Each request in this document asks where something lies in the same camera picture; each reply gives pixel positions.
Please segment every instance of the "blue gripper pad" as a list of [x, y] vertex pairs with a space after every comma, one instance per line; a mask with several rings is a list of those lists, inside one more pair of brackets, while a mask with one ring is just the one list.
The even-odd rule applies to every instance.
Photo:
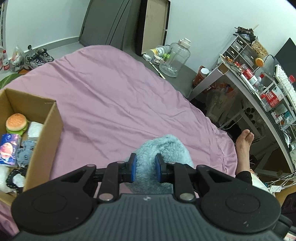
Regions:
[[133, 164], [131, 166], [131, 181], [134, 182], [136, 179], [136, 167], [137, 167], [137, 155], [133, 158]]
[[155, 156], [155, 166], [156, 166], [157, 181], [160, 182], [161, 181], [160, 163], [157, 156]]

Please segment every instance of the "bottle cap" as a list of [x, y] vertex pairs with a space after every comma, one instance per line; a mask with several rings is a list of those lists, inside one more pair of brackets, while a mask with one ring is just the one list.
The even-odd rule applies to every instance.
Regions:
[[263, 67], [263, 65], [264, 65], [264, 61], [263, 61], [261, 58], [256, 58], [256, 59], [255, 59], [255, 64], [256, 64], [258, 67]]
[[184, 39], [180, 39], [178, 43], [180, 45], [182, 45], [183, 47], [189, 49], [191, 41], [189, 39], [187, 39], [187, 38], [184, 38]]
[[237, 62], [237, 61], [235, 61], [234, 64], [235, 64], [236, 66], [238, 66], [238, 67], [241, 66], [241, 64], [240, 64], [239, 62]]
[[295, 78], [294, 78], [294, 76], [293, 76], [293, 75], [290, 75], [290, 76], [289, 76], [289, 80], [290, 80], [291, 83], [294, 83], [294, 82], [295, 82]]
[[202, 73], [202, 75], [207, 75], [210, 71], [207, 68], [202, 68], [200, 72]]

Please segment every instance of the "bare foot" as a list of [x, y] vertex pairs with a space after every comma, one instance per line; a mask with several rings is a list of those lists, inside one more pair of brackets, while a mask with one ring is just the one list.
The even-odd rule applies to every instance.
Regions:
[[250, 147], [253, 140], [254, 134], [246, 129], [243, 130], [235, 142], [235, 149], [237, 151], [236, 175], [242, 171], [250, 171]]

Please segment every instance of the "bed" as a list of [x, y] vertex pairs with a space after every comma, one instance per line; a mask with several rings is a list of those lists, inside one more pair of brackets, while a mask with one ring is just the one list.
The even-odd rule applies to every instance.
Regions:
[[[114, 47], [85, 47], [7, 87], [57, 100], [64, 130], [52, 179], [86, 164], [102, 168], [124, 160], [145, 141], [166, 134], [183, 142], [195, 165], [234, 176], [237, 157], [228, 135], [169, 82]], [[122, 185], [121, 192], [128, 189]], [[4, 204], [0, 227], [17, 232]]]

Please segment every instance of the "sneaker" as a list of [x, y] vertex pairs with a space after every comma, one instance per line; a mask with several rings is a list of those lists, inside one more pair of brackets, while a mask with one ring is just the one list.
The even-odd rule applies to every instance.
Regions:
[[38, 57], [45, 63], [54, 61], [54, 58], [51, 57], [45, 48], [43, 49], [36, 49], [36, 54]]
[[26, 55], [24, 68], [26, 70], [32, 70], [36, 69], [39, 66], [44, 65], [45, 63], [41, 61], [40, 58], [38, 58], [37, 54], [34, 54], [32, 57], [29, 57], [29, 55]]

